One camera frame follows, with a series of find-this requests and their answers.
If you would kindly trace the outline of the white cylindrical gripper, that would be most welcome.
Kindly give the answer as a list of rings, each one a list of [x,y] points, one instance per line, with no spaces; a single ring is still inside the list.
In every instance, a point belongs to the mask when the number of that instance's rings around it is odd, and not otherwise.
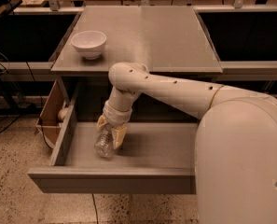
[[[101,132],[107,122],[114,126],[112,129],[113,148],[118,149],[123,144],[123,140],[127,133],[127,126],[125,123],[130,120],[131,114],[131,108],[127,111],[119,111],[106,101],[103,108],[103,114],[97,120],[96,131],[98,133]]]

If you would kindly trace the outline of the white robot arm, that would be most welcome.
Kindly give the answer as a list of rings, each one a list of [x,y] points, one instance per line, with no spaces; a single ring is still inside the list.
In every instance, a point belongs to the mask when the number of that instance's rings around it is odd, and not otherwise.
[[[277,224],[277,99],[255,91],[149,74],[116,63],[97,128],[113,148],[127,132],[132,104],[144,93],[199,119],[195,176],[199,224]]]

